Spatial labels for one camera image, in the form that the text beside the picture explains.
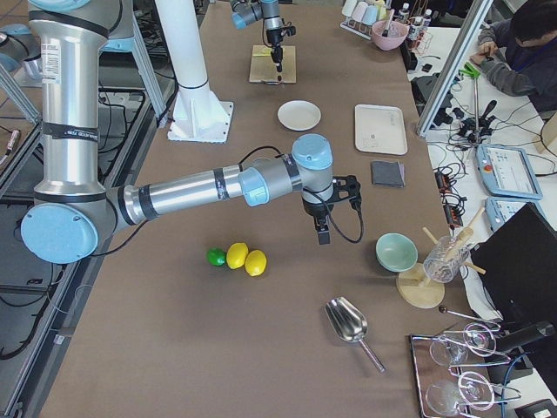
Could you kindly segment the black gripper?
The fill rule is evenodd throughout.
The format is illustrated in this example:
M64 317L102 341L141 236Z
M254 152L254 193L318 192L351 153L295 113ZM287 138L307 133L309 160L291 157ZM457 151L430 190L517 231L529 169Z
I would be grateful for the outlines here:
M269 28L265 30L266 40L271 49L272 61L276 66L276 71L283 70L283 48L281 43L283 41L283 27Z
M331 214L333 203L325 200L314 191L303 191L302 201L305 211L313 217L319 244L329 244L331 238L327 217Z

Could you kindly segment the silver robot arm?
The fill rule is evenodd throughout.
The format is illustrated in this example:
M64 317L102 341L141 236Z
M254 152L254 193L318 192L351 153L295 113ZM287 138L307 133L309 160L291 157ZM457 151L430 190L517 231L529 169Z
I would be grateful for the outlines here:
M266 41L271 48L272 61L278 73L283 70L282 42L288 27L280 15L279 1L230 1L232 8L232 22L238 30L261 20L265 30Z
M239 196L258 206L300 192L313 217L332 207L338 181L330 144L318 134L299 137L289 154L248 166L106 189L97 175L98 58L107 45L132 43L133 6L129 1L32 1L29 18L43 59L44 176L21 235L38 258L70 264L98 254L127 226Z

